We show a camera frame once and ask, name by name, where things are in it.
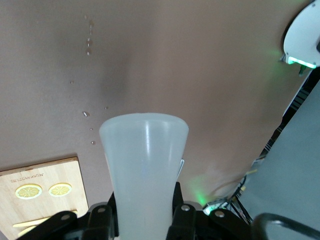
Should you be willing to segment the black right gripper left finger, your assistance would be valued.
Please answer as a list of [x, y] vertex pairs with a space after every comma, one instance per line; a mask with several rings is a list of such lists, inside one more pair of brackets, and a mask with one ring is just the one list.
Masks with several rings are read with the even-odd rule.
[[82, 217], [61, 211], [16, 240], [114, 240], [119, 236], [115, 196]]

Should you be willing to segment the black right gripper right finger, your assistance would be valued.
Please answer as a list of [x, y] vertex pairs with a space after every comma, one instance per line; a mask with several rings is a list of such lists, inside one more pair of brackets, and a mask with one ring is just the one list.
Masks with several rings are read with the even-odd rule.
[[218, 208], [206, 215], [185, 203], [179, 182], [175, 183], [172, 212], [167, 240], [252, 240], [250, 225], [232, 211]]

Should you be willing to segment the translucent sauce bottle orange cap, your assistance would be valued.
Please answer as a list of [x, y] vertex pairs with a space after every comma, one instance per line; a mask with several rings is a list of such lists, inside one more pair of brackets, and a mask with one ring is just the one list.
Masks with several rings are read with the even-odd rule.
[[166, 240], [189, 127], [179, 117], [133, 113], [99, 129], [120, 240]]

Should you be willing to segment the yellow lemon slice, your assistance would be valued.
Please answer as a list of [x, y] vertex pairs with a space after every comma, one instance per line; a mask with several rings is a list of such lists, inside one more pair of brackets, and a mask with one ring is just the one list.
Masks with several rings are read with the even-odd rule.
[[24, 184], [15, 190], [15, 196], [22, 200], [31, 200], [39, 197], [43, 189], [38, 184]]
[[52, 197], [64, 197], [68, 195], [72, 189], [73, 188], [69, 183], [57, 183], [49, 188], [48, 193]]

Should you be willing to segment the wooden cutting board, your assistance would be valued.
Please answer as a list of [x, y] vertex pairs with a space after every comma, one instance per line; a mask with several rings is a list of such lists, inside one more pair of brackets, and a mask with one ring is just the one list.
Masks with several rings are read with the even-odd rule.
[[[72, 191], [62, 197], [51, 196], [49, 188], [58, 183], [70, 184]], [[15, 191], [26, 184], [41, 186], [42, 194], [34, 199], [19, 199]], [[88, 209], [76, 157], [0, 172], [0, 232], [8, 240], [17, 239], [18, 233], [27, 228], [13, 224], [50, 217], [61, 211], [77, 210], [77, 216], [82, 217]]]

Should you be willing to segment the yellow plastic knife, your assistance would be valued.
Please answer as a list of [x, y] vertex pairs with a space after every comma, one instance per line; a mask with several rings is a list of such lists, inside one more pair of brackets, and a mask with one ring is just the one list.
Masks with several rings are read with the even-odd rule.
[[[78, 211], [77, 210], [72, 210], [71, 211], [72, 213], [74, 214], [78, 214]], [[15, 223], [13, 224], [12, 226], [14, 228], [22, 228], [22, 227], [31, 227], [31, 226], [37, 226], [43, 222], [45, 222], [46, 220], [48, 220], [49, 218], [51, 218], [53, 216], [48, 216], [48, 217], [44, 217], [44, 218], [39, 218], [39, 219], [36, 219], [36, 220], [30, 220], [30, 221], [25, 221], [25, 222], [20, 222], [20, 223]], [[70, 216], [68, 214], [65, 214], [63, 215], [60, 220], [61, 221], [65, 221], [65, 220], [68, 220], [70, 218]]]

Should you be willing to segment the brown table mat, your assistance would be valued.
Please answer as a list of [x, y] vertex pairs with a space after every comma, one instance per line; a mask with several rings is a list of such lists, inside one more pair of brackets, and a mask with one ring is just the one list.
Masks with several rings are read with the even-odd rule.
[[112, 193], [101, 124], [186, 121], [185, 200], [231, 193], [303, 82], [282, 37], [311, 0], [0, 0], [0, 171], [77, 156]]

